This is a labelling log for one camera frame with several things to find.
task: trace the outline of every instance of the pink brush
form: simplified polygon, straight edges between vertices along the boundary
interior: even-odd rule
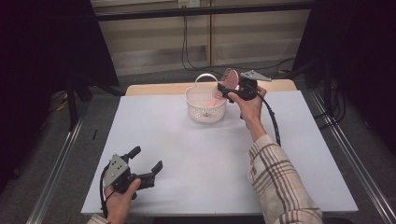
[[[231,68],[227,68],[219,82],[226,88],[235,89],[236,86],[238,85],[238,81],[239,81],[238,73]],[[215,90],[213,92],[213,97],[214,97],[214,99],[210,103],[210,106],[214,106],[216,104],[216,102],[218,101],[218,99],[222,98],[221,91],[218,91],[218,89],[215,88]]]

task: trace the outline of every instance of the person's right hand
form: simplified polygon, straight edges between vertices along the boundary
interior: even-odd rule
[[[257,91],[262,97],[267,93],[267,90],[260,86],[257,87]],[[266,131],[262,127],[262,99],[256,96],[253,100],[245,101],[233,92],[229,92],[228,96],[238,104],[253,141],[265,135]]]

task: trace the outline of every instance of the gray carpet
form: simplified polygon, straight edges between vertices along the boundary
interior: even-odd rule
[[[291,63],[282,64],[280,69],[290,68]],[[273,63],[244,63],[238,65],[258,67],[269,64]],[[224,70],[225,68],[216,68],[216,71],[220,73]],[[274,67],[269,70],[259,70],[259,72],[271,77],[276,74],[276,70],[277,68]],[[202,73],[203,71],[177,70],[120,77],[120,87],[117,87],[117,89],[125,91],[131,84],[194,81],[196,76]],[[303,92],[312,114],[319,114],[309,94],[312,90],[307,90],[304,85],[304,76],[297,77],[294,81],[298,89]],[[77,141],[70,152],[60,182],[42,223],[86,223],[89,219],[80,213],[80,209],[85,201],[120,100],[120,97],[112,96],[96,88],[92,88],[92,92],[93,98],[90,102],[83,103],[78,100],[78,108],[88,104],[87,116],[83,120]],[[59,102],[54,101],[52,106],[57,104]],[[67,108],[54,111],[49,115],[46,126],[30,155],[30,160],[20,169],[21,176],[9,181],[5,191],[0,196],[1,223],[25,223],[28,219],[38,194],[41,192],[64,144],[68,122]],[[324,121],[318,119],[318,125],[321,126],[322,124],[324,124]],[[363,118],[350,102],[346,102],[346,117],[340,123],[340,126],[368,172],[389,199],[392,207],[396,207],[395,155],[386,148],[379,136],[367,129]],[[383,223],[381,216],[376,211],[330,130],[323,129],[322,134],[360,209],[356,213],[325,214],[325,217],[346,217],[357,224]],[[129,223],[151,224],[153,218],[131,217]]]

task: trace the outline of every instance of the human hand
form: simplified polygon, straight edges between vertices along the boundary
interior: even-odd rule
[[[113,186],[105,188],[107,197],[107,220],[112,224],[124,224],[131,208],[131,201],[134,193],[141,183],[140,179],[135,179],[125,193],[114,192]]]
[[[262,97],[267,93],[267,90],[260,86],[257,87],[257,91]],[[262,126],[262,99],[256,96],[253,100],[245,101],[234,92],[229,92],[228,96],[238,104],[253,141],[265,135],[266,131]]]

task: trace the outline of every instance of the black bar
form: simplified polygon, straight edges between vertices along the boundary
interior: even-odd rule
[[[309,1],[299,3],[281,3],[281,4],[263,4],[250,6],[235,7],[189,7],[174,8],[162,10],[148,10],[136,12],[114,12],[114,13],[97,13],[94,17],[69,17],[58,18],[60,20],[95,20],[95,21],[122,21],[164,17],[182,17],[182,16],[200,16],[215,14],[232,14],[248,12],[265,12],[265,11],[287,11],[312,9],[314,7],[326,7],[334,3],[328,1]]]

